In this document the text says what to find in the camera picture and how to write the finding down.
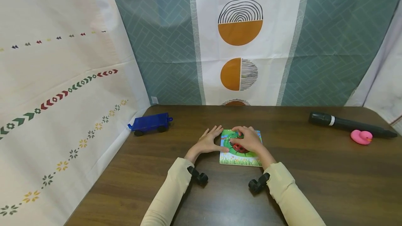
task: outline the dark brown table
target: dark brown table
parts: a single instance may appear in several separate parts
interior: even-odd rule
[[[361,146],[345,131],[310,125],[312,110],[391,129],[362,107],[153,106],[145,115],[169,112],[169,131],[130,134],[67,225],[140,225],[172,163],[214,125],[260,130],[328,226],[402,225],[402,138]],[[190,184],[172,225],[286,225],[268,189],[248,190],[261,168],[220,165],[219,152],[201,155],[196,168],[209,183]]]

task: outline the herringbone pattern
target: herringbone pattern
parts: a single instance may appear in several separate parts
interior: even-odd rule
[[[398,1],[307,0],[282,105],[344,105],[373,61]]]
[[[202,104],[190,0],[116,0],[148,96]]]

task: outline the person's left hand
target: person's left hand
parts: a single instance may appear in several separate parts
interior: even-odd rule
[[[199,138],[198,142],[192,148],[190,148],[184,158],[194,163],[198,156],[203,153],[209,153],[213,151],[227,153],[229,151],[227,147],[221,147],[214,144],[215,137],[221,134],[223,130],[224,129],[221,125],[218,127],[214,126],[214,128],[212,128],[211,130],[209,130],[208,128]]]

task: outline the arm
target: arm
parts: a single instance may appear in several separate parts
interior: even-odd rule
[[[281,162],[271,164],[264,173],[270,174],[267,181],[269,193],[278,203],[289,226],[325,226]]]
[[[277,163],[270,152],[261,144],[252,127],[236,126],[232,129],[244,134],[244,139],[231,139],[241,144],[259,157],[264,173],[269,173],[267,181],[269,193],[278,203],[289,226],[325,226],[324,221],[297,187],[293,176],[286,167]]]
[[[183,194],[186,192],[191,175],[187,171],[193,166],[183,158],[177,158],[167,172],[167,177],[142,219],[141,226],[169,226]]]
[[[188,172],[187,168],[189,166],[194,167],[195,161],[202,153],[229,151],[227,147],[220,147],[214,144],[214,138],[222,133],[222,131],[222,126],[215,126],[211,131],[207,129],[198,142],[190,148],[184,159],[176,159],[167,172],[165,182],[146,211],[141,226],[170,225],[180,200],[186,192],[191,180],[191,174]]]

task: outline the person's right hand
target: person's right hand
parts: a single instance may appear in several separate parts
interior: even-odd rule
[[[239,133],[239,136],[242,134],[244,135],[243,139],[236,139],[232,138],[229,141],[232,143],[237,143],[242,145],[245,149],[251,152],[259,152],[259,150],[264,147],[260,141],[260,137],[258,136],[257,132],[250,127],[246,126],[235,126],[232,128],[232,131],[237,131]]]

